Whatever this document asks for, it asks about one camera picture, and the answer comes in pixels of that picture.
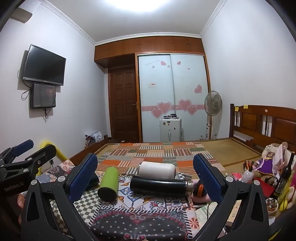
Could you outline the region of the lime green cup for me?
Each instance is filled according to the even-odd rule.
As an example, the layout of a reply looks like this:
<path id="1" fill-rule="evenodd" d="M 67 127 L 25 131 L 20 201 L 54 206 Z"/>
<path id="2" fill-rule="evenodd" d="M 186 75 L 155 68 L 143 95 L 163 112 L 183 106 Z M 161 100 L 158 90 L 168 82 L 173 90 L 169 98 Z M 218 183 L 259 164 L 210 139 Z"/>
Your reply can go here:
<path id="1" fill-rule="evenodd" d="M 118 180 L 118 170 L 113 166 L 108 167 L 99 184 L 98 197 L 104 202 L 114 202 L 118 195 Z"/>

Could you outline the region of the glass jar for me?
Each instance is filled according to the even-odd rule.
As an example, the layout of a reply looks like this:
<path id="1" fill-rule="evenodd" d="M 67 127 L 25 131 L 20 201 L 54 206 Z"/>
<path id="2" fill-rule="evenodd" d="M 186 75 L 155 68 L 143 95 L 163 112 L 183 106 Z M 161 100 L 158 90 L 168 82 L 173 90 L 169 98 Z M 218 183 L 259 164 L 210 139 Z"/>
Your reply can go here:
<path id="1" fill-rule="evenodd" d="M 278 201 L 274 198 L 266 199 L 266 208 L 269 215 L 273 215 L 278 210 Z"/>

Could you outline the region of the yellow plush toy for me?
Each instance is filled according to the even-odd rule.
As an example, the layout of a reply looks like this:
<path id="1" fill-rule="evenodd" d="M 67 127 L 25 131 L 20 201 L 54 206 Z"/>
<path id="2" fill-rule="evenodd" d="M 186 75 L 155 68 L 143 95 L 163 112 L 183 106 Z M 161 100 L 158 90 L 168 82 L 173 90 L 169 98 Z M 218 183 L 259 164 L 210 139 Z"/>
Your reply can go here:
<path id="1" fill-rule="evenodd" d="M 283 192 L 278 198 L 279 210 L 284 212 L 295 205 L 295 178 L 292 178 L 284 187 Z"/>

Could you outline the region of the clear spray bottle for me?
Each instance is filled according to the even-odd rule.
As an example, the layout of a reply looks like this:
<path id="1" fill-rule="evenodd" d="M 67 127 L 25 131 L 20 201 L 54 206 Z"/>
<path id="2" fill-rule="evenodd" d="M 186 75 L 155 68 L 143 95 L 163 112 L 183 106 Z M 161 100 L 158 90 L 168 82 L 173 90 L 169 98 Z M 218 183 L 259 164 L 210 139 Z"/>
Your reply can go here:
<path id="1" fill-rule="evenodd" d="M 253 164 L 254 164 L 254 162 L 246 162 L 244 164 L 244 173 L 242 176 L 243 183 L 251 183 L 252 182 L 253 177 L 254 177 Z"/>

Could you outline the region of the dark wine bottle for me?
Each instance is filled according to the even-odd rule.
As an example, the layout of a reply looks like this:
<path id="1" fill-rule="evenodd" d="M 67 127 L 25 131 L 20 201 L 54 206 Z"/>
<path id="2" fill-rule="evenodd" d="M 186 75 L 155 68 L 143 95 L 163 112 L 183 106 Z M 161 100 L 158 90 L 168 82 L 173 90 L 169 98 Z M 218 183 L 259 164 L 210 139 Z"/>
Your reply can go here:
<path id="1" fill-rule="evenodd" d="M 295 157 L 295 152 L 292 152 L 289 163 L 287 164 L 287 166 L 283 168 L 283 171 L 280 176 L 280 180 L 278 181 L 277 186 L 274 192 L 271 194 L 270 198 L 278 199 L 278 197 L 280 197 L 289 177 L 291 176 L 292 163 L 293 163 L 294 157 Z"/>

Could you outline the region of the orange black round object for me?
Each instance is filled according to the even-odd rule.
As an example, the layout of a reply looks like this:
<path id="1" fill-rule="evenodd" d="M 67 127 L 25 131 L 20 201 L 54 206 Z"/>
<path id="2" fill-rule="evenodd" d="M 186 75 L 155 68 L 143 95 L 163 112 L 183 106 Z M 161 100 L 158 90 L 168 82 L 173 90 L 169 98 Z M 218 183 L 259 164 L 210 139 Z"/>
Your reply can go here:
<path id="1" fill-rule="evenodd" d="M 194 204 L 205 204 L 211 202 L 210 197 L 208 196 L 207 191 L 201 180 L 193 180 L 194 189 L 191 195 L 191 199 Z"/>

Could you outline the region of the clothes pile by door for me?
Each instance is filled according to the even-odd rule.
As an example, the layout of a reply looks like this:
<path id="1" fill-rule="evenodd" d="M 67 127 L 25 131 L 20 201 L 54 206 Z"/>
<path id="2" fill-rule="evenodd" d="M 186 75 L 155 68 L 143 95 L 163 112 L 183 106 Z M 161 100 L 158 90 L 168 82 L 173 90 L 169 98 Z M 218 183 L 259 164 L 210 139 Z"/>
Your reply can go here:
<path id="1" fill-rule="evenodd" d="M 103 135 L 100 131 L 93 131 L 85 134 L 85 147 L 101 142 Z"/>

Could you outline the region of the stuffed doll in purple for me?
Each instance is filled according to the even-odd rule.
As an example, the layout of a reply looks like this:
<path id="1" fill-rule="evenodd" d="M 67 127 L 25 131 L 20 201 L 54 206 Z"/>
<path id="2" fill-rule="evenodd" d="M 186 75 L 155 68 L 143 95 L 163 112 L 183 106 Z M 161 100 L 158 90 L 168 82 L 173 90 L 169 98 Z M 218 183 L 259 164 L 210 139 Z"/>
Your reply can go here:
<path id="1" fill-rule="evenodd" d="M 288 151 L 288 143 L 282 142 L 281 144 L 267 145 L 264 148 L 259 160 L 246 162 L 254 162 L 253 179 L 259 178 L 262 180 L 262 178 L 264 177 L 265 183 L 271 186 L 275 186 L 280 180 L 280 175 L 283 171 L 283 168 L 288 164 L 289 157 L 290 153 Z"/>

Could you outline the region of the patterned tablecloth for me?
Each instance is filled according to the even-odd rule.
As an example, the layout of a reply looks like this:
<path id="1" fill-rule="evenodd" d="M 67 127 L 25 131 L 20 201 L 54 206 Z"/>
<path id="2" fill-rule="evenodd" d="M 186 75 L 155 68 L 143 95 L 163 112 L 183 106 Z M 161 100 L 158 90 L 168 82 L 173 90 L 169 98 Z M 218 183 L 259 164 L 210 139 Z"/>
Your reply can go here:
<path id="1" fill-rule="evenodd" d="M 196 205 L 191 197 L 157 197 L 130 189 L 136 167 L 114 166 L 117 198 L 103 201 L 97 194 L 108 165 L 100 163 L 95 182 L 74 202 L 86 225 L 99 240 L 192 240 L 214 212 L 217 203 Z"/>

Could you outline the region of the striped patchwork bed mat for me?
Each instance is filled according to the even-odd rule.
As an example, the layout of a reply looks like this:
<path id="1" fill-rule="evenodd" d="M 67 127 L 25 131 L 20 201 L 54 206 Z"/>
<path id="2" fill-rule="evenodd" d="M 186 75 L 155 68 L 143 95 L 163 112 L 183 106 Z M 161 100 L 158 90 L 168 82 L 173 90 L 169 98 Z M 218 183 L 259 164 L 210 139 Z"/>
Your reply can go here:
<path id="1" fill-rule="evenodd" d="M 173 164 L 177 172 L 197 178 L 192 161 L 196 154 L 203 154 L 209 163 L 226 173 L 225 168 L 205 149 L 201 142 L 173 143 L 116 143 L 108 144 L 97 153 L 97 171 L 114 166 L 120 174 L 136 174 L 143 162 Z"/>

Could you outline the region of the white tumbler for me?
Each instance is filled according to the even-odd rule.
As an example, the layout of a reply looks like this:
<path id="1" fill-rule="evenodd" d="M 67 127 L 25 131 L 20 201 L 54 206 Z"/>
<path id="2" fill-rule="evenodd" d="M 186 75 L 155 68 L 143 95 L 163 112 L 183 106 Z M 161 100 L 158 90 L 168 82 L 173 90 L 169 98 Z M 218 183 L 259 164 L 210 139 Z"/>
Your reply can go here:
<path id="1" fill-rule="evenodd" d="M 144 161 L 139 165 L 137 175 L 143 178 L 174 179 L 176 167 L 168 163 Z"/>

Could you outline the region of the black steel thermos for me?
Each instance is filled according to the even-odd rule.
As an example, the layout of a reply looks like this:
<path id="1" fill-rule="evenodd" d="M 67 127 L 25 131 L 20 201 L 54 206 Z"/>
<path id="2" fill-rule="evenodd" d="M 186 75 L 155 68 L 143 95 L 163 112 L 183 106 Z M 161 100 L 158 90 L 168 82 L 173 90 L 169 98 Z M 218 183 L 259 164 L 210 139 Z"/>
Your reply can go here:
<path id="1" fill-rule="evenodd" d="M 191 180 L 149 179 L 133 176 L 130 181 L 130 190 L 143 195 L 183 197 L 193 192 L 194 183 Z"/>

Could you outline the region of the wooden bed headboard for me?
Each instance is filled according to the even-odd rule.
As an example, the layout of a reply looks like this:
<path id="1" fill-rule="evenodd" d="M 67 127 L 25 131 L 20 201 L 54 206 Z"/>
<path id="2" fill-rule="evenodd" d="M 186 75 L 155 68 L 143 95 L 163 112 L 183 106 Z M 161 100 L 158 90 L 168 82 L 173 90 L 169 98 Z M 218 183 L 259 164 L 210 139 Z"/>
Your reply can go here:
<path id="1" fill-rule="evenodd" d="M 229 137 L 260 151 L 269 144 L 287 142 L 295 151 L 294 108 L 230 104 Z"/>

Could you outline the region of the white appliance box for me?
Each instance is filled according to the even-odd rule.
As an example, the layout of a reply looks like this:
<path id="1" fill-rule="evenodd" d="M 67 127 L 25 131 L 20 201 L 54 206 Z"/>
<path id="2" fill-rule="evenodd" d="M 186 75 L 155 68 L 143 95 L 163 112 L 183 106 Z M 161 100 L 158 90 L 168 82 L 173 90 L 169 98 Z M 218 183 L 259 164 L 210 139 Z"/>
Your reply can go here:
<path id="1" fill-rule="evenodd" d="M 160 142 L 180 142 L 182 139 L 182 119 L 176 113 L 164 116 L 159 121 Z"/>

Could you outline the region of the brown wooden door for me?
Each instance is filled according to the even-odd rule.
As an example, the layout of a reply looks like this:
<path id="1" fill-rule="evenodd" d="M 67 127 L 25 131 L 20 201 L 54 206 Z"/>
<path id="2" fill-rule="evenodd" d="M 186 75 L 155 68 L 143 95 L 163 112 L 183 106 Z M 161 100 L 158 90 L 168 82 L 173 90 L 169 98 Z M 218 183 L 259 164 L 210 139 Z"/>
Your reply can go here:
<path id="1" fill-rule="evenodd" d="M 132 67 L 109 72 L 108 100 L 113 139 L 139 142 L 136 79 Z"/>

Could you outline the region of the standing electric fan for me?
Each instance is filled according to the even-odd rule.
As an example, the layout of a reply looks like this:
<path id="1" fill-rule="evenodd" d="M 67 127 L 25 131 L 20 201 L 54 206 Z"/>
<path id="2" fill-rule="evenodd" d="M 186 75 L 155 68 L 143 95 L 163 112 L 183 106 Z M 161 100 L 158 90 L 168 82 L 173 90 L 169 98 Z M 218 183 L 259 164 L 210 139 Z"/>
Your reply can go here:
<path id="1" fill-rule="evenodd" d="M 212 119 L 216 116 L 222 109 L 222 98 L 220 94 L 212 90 L 210 91 L 204 100 L 204 108 L 207 114 L 207 130 L 208 130 L 208 140 L 212 137 Z"/>

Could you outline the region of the wooden wardrobe with sliding doors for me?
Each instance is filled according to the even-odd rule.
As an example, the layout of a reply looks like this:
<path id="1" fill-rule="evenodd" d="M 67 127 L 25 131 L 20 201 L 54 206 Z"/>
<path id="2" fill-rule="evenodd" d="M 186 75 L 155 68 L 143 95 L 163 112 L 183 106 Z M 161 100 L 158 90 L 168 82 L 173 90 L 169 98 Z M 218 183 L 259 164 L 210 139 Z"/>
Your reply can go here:
<path id="1" fill-rule="evenodd" d="M 94 61 L 108 71 L 107 97 L 109 72 L 134 69 L 139 142 L 160 142 L 159 121 L 172 113 L 182 119 L 181 141 L 207 140 L 204 100 L 211 87 L 200 38 L 150 36 L 118 40 L 96 46 Z"/>

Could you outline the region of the small wall monitor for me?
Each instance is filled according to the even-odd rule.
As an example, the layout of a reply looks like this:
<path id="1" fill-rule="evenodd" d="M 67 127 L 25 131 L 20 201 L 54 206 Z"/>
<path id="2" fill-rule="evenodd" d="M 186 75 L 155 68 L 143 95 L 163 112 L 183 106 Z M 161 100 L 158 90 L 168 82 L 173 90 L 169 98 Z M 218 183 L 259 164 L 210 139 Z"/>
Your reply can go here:
<path id="1" fill-rule="evenodd" d="M 34 83 L 30 89 L 30 109 L 45 109 L 56 107 L 56 87 Z"/>

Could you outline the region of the wall mounted television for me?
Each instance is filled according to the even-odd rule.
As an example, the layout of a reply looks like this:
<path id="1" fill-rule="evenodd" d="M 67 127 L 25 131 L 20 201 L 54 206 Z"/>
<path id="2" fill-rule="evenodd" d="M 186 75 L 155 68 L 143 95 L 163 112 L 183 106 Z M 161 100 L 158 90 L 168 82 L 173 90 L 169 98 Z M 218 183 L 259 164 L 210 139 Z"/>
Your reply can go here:
<path id="1" fill-rule="evenodd" d="M 29 47 L 23 80 L 64 85 L 66 58 L 31 44 Z"/>

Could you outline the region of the wall air conditioner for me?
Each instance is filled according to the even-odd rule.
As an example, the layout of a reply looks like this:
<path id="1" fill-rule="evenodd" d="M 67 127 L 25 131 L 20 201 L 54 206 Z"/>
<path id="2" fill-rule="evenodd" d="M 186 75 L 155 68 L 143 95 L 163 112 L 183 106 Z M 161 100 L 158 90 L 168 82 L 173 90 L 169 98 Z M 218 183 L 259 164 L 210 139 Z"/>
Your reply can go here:
<path id="1" fill-rule="evenodd" d="M 33 14 L 31 12 L 26 11 L 25 9 L 17 8 L 10 16 L 10 19 L 19 21 L 21 23 L 26 23 L 32 17 L 32 15 Z"/>

